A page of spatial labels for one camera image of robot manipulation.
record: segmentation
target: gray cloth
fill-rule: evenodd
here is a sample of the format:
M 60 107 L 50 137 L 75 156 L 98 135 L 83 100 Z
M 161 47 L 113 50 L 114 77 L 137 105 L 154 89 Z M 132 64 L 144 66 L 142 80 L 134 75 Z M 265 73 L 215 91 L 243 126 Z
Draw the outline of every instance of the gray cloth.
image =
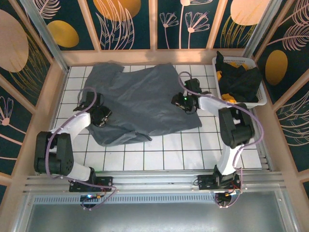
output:
M 170 64 L 136 72 L 122 72 L 123 66 L 101 63 L 93 67 L 85 87 L 104 95 L 104 105 L 112 115 L 104 128 L 87 129 L 99 145 L 114 146 L 150 141 L 150 136 L 166 135 L 200 127 L 197 114 L 187 115 L 172 105 L 182 88 Z

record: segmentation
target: white plastic basket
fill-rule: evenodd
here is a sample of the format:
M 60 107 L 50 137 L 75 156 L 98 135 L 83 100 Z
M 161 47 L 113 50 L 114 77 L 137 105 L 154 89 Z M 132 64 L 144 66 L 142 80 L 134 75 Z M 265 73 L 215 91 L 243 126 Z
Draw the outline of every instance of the white plastic basket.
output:
M 214 57 L 212 59 L 212 66 L 213 66 L 213 70 L 214 70 L 214 77 L 215 77 L 215 81 L 216 81 L 218 97 L 220 99 L 222 99 L 220 89 L 219 89 L 217 71 L 216 71 L 216 58 L 217 57 Z M 235 62 L 237 65 L 242 65 L 243 63 L 245 63 L 248 66 L 249 69 L 253 69 L 253 68 L 256 67 L 255 62 L 252 59 L 244 58 L 244 57 L 224 57 L 223 62 L 224 63 Z M 265 105 L 267 103 L 267 98 L 266 98 L 265 90 L 264 90 L 262 83 L 260 84 L 260 87 L 259 87 L 259 89 L 256 93 L 256 97 L 259 100 L 258 102 L 244 102 L 246 104 L 246 106 L 248 107 L 248 109 L 252 109 L 252 108 L 254 108 L 258 105 Z

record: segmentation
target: purple cable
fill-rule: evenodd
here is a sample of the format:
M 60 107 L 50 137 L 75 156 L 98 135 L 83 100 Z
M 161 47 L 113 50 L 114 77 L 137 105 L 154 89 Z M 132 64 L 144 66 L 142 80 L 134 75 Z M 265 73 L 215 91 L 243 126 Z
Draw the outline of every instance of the purple cable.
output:
M 183 81 L 181 80 L 181 74 L 182 74 L 182 73 L 188 74 L 190 78 L 192 78 L 192 76 L 191 76 L 191 74 L 190 74 L 189 72 L 181 72 L 181 73 L 178 75 L 178 82 L 179 82 L 180 86 L 181 86 L 184 90 L 186 90 L 188 93 L 191 93 L 191 94 L 194 94 L 194 95 L 198 95 L 198 96 L 201 96 L 201 97 L 211 98 L 211 99 L 214 99 L 215 101 L 217 101 L 217 102 L 219 102 L 219 103 L 223 103 L 223 104 L 225 104 L 225 105 L 234 107 L 234 108 L 236 108 L 236 109 L 238 109 L 238 110 L 241 110 L 241 111 L 245 112 L 246 114 L 248 114 L 251 118 L 253 118 L 253 119 L 256 121 L 256 123 L 257 123 L 257 125 L 258 125 L 258 127 L 259 127 L 259 129 L 260 129 L 260 132 L 261 132 L 260 138 L 259 138 L 257 141 L 254 141 L 253 143 L 242 145 L 242 146 L 237 150 L 236 155 L 234 156 L 234 159 L 233 159 L 233 168 L 234 168 L 235 170 L 239 170 L 239 171 L 240 171 L 240 189 L 241 189 L 241 186 L 242 186 L 242 168 L 236 168 L 236 164 L 235 164 L 235 163 L 236 163 L 236 160 L 238 159 L 239 155 L 241 154 L 242 150 L 243 150 L 245 147 L 248 147 L 248 146 L 251 146 L 251 145 L 254 145 L 254 144 L 258 144 L 258 143 L 260 143 L 260 142 L 262 141 L 262 139 L 263 139 L 263 137 L 264 137 L 264 129 L 263 129 L 263 126 L 262 126 L 261 122 L 260 122 L 259 119 L 258 119 L 254 114 L 252 114 L 250 111 L 248 111 L 248 110 L 246 110 L 246 109 L 244 109 L 244 108 L 241 108 L 241 107 L 238 106 L 238 105 L 234 105 L 234 104 L 232 104 L 232 103 L 229 103 L 229 102 L 226 102 L 226 101 L 221 100 L 221 99 L 219 99 L 219 98 L 216 98 L 215 96 L 213 96 L 213 95 L 211 95 L 211 94 L 200 94 L 200 93 L 196 93 L 196 92 L 193 92 L 193 91 L 188 90 L 188 89 L 184 86 Z M 232 205 L 237 201 L 238 197 L 237 197 L 230 205 L 228 205 L 228 206 L 232 206 Z
M 94 94 L 95 94 L 95 96 L 94 96 L 94 98 L 93 98 L 91 104 L 90 104 L 87 108 L 83 109 L 82 111 L 78 112 L 77 114 L 75 114 L 75 115 L 73 115 L 72 117 L 70 117 L 67 121 L 65 121 L 65 122 L 60 126 L 60 128 L 58 128 L 58 129 L 52 134 L 52 136 L 50 137 L 50 139 L 49 139 L 49 141 L 48 141 L 48 143 L 47 143 L 47 148 L 46 148 L 46 153 L 45 153 L 45 168 L 46 168 L 46 174 L 47 174 L 49 177 L 51 177 L 50 171 L 49 171 L 49 163 L 48 163 L 48 162 L 49 162 L 49 150 L 50 150 L 50 146 L 51 146 L 51 144 L 52 144 L 53 139 L 54 139 L 55 136 L 58 134 L 58 132 L 61 131 L 61 130 L 63 130 L 63 128 L 64 128 L 68 123 L 70 123 L 70 122 L 71 122 L 74 118 L 76 118 L 78 115 L 81 115 L 81 114 L 83 114 L 84 112 L 86 112 L 87 110 L 89 110 L 89 109 L 94 105 L 94 103 L 96 102 L 96 99 L 97 99 L 97 92 L 96 92 L 96 90 L 95 90 L 94 88 L 92 88 L 92 87 L 85 87 L 84 89 L 82 89 L 82 90 L 80 91 L 80 93 L 83 92 L 85 89 L 90 89 L 90 90 L 92 90 L 92 91 L 94 92 Z M 89 184 L 89 183 L 84 182 L 84 181 L 74 180 L 74 179 L 69 178 L 69 177 L 66 177 L 66 176 L 61 176 L 61 177 L 64 177 L 64 178 L 66 178 L 67 180 L 74 181 L 74 182 L 78 182 L 78 183 L 81 183 L 81 184 L 83 184 L 83 185 L 87 185 L 87 186 L 90 186 L 90 187 L 95 187 L 95 188 L 100 188 L 100 189 L 114 189 L 114 191 L 113 191 L 104 201 L 102 201 L 100 204 L 95 205 L 95 206 L 92 207 L 92 208 L 85 208 L 85 207 L 84 207 L 84 203 L 82 202 L 83 208 L 84 208 L 84 209 L 87 209 L 88 211 L 91 211 L 92 209 L 99 208 L 100 206 L 102 206 L 102 205 L 103 205 L 107 200 L 109 200 L 109 199 L 116 193 L 116 191 L 117 191 L 117 188 L 114 187 L 114 186 L 93 185 L 93 184 Z

